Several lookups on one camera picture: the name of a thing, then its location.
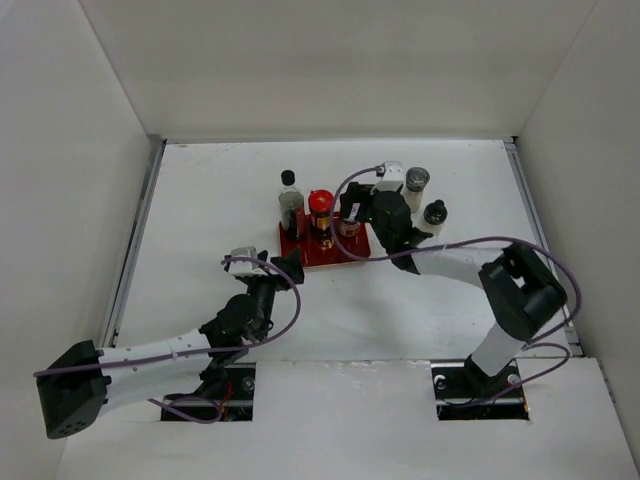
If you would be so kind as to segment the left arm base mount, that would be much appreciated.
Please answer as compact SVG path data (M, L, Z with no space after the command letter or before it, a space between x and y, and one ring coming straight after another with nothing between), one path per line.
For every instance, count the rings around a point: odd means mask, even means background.
M162 421L249 422L253 419L256 364L236 363L217 369L193 393L170 394L162 403Z

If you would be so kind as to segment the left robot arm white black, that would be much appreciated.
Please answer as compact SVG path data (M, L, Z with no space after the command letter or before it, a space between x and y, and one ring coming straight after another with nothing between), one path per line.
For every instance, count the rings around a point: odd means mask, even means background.
M49 439L75 435L106 413L167 394L214 398L223 390L225 367L280 338L273 330L274 301L279 292L299 292L305 279L300 250L271 257L245 247L221 263L246 290L202 326L129 347L80 341L35 372Z

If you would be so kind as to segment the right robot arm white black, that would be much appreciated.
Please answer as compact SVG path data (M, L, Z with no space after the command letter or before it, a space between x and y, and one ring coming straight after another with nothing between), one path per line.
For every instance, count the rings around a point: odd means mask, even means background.
M504 380L512 358L567 301L564 288L528 245L425 251L432 235L413 225L401 193L352 182L339 203L340 218L369 224L399 270L452 279L484 292L494 324L465 360L463 373L466 388L475 395L489 394Z

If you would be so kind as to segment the red lid sauce jar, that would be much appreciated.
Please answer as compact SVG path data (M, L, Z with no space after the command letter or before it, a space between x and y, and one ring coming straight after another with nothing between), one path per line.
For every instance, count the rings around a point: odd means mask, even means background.
M333 200L333 194L324 189L312 190L308 197L312 238L317 247L324 251L333 246L333 237L330 231Z

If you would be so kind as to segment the small jar white lid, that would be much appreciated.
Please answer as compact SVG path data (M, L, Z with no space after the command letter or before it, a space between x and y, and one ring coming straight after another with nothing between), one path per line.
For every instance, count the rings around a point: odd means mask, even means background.
M354 238L361 229L361 223L356 220L361 203L344 201L341 203L337 223L337 233L344 238Z

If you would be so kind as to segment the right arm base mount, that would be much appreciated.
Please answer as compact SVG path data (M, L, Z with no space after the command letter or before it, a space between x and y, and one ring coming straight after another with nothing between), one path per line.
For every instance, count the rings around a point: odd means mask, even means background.
M497 397L497 394L518 384L520 371L515 361L496 377L485 377L465 362L435 362L431 375L440 421L522 420L529 419L523 388L518 386Z

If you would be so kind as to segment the soy sauce bottle red label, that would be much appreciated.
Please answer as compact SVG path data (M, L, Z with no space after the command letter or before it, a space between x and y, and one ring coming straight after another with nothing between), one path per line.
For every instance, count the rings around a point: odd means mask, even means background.
M280 179L282 183L282 189L278 195L280 223L288 239L299 241L306 233L304 195L296 186L296 177L292 170L283 170Z

